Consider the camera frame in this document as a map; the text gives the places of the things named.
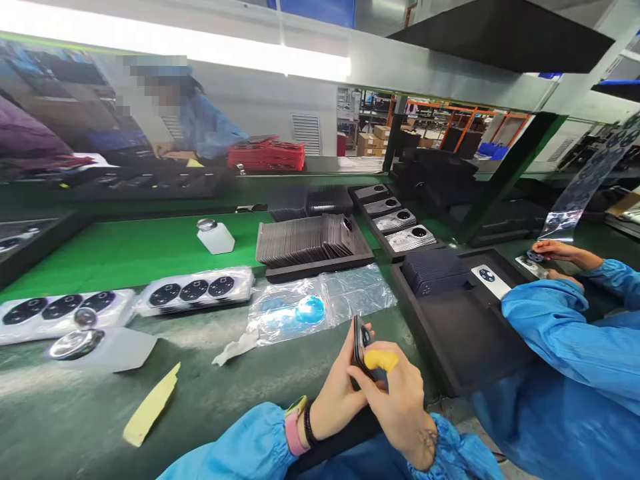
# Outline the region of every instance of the smartphone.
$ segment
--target smartphone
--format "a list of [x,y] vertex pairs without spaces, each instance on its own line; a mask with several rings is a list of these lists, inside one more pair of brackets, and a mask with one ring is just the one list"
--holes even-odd
[[353,316],[353,360],[352,365],[356,365],[362,370],[366,376],[372,381],[376,381],[376,378],[371,370],[365,365],[365,348],[368,346],[373,338],[371,332],[365,327],[365,324],[360,320],[359,315]]

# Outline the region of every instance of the air vent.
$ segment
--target air vent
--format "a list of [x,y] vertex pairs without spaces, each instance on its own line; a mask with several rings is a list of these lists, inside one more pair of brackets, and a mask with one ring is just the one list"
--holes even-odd
[[293,138],[305,142],[305,154],[320,156],[322,152],[320,117],[316,113],[292,113]]
[[168,115],[162,116],[161,118],[162,122],[164,122],[167,130],[169,130],[169,133],[174,140],[180,140],[183,138],[182,127],[180,127],[180,121],[178,120],[178,117],[172,117]]
[[554,162],[557,162],[558,160],[560,160],[560,158],[565,154],[567,149],[571,146],[571,144],[574,141],[575,141],[575,138],[568,138],[568,139],[564,140],[564,142],[562,142],[560,144],[560,146],[556,149],[555,152],[553,152],[552,156],[550,156],[549,160],[547,160],[547,161],[549,163],[554,163]]

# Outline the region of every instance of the green workbench mat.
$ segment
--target green workbench mat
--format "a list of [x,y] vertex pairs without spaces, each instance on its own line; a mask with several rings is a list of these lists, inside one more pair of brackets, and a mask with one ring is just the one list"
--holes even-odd
[[235,238],[232,252],[210,255],[195,226],[200,216],[94,223],[26,272],[0,301],[144,285],[170,275],[246,265],[255,260],[267,212],[215,215]]

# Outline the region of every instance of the blue bin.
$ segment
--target blue bin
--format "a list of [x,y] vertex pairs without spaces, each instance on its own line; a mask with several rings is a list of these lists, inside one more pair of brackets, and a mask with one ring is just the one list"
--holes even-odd
[[496,149],[494,154],[491,156],[491,160],[502,160],[508,151],[509,147],[500,147]]
[[493,143],[489,143],[489,142],[484,142],[480,144],[480,147],[478,148],[478,153],[481,155],[486,155],[488,157],[491,157],[497,149],[498,149],[497,145],[494,145]]

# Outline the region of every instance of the fluorescent light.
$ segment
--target fluorescent light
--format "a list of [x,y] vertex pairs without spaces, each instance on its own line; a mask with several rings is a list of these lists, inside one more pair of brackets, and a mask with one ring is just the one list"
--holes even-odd
[[345,81],[348,57],[20,0],[0,0],[0,31],[126,52],[186,55],[288,75]]

